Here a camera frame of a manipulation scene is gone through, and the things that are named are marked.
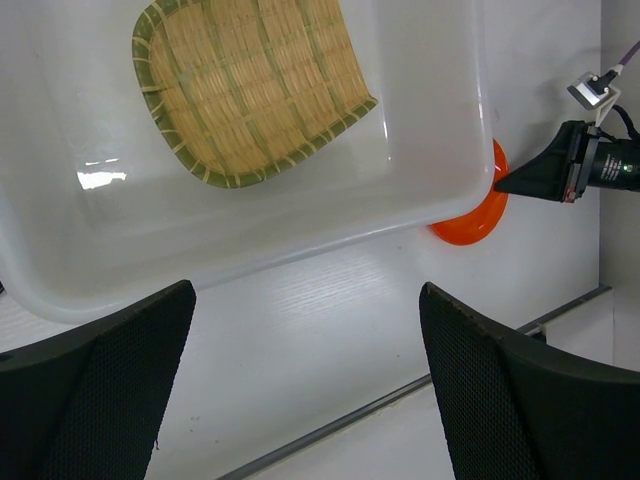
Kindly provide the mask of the orange plastic plate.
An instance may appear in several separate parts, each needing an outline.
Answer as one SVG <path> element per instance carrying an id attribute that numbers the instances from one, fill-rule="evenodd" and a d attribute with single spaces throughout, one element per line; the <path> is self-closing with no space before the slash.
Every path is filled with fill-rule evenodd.
<path id="1" fill-rule="evenodd" d="M 502 219 L 509 195 L 496 192 L 494 186 L 509 173 L 509 164 L 496 139 L 493 139 L 493 153 L 493 181 L 484 200 L 465 215 L 428 226 L 428 229 L 445 243 L 454 246 L 474 245 L 487 238 Z"/>

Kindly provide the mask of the woven bamboo tray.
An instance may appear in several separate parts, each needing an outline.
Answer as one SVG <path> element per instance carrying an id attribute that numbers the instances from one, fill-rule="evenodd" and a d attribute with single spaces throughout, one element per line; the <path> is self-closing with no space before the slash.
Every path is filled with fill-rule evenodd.
<path id="1" fill-rule="evenodd" d="M 297 166 L 377 106 L 336 1 L 155 1 L 132 60 L 173 154 L 219 188 Z"/>

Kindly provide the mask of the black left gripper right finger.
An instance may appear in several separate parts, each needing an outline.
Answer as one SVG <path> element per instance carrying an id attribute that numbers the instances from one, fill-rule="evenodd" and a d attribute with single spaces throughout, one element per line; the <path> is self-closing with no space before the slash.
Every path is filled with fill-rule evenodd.
<path id="1" fill-rule="evenodd" d="M 431 282 L 419 312 L 456 478 L 638 478 L 638 372 L 559 350 Z"/>

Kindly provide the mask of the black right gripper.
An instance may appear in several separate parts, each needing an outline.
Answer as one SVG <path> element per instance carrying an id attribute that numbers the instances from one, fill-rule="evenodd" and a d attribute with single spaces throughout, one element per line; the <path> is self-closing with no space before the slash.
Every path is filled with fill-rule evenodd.
<path id="1" fill-rule="evenodd" d="M 584 121 L 566 121 L 535 158 L 494 184 L 499 193 L 573 203 L 586 188 L 639 192 L 639 135 L 618 139 Z"/>

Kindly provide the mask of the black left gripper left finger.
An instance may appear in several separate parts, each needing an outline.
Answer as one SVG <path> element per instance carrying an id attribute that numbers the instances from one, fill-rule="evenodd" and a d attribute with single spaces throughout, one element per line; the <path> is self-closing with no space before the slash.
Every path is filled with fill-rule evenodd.
<path id="1" fill-rule="evenodd" d="M 2 353 L 2 478 L 144 478 L 195 304 L 182 280 Z"/>

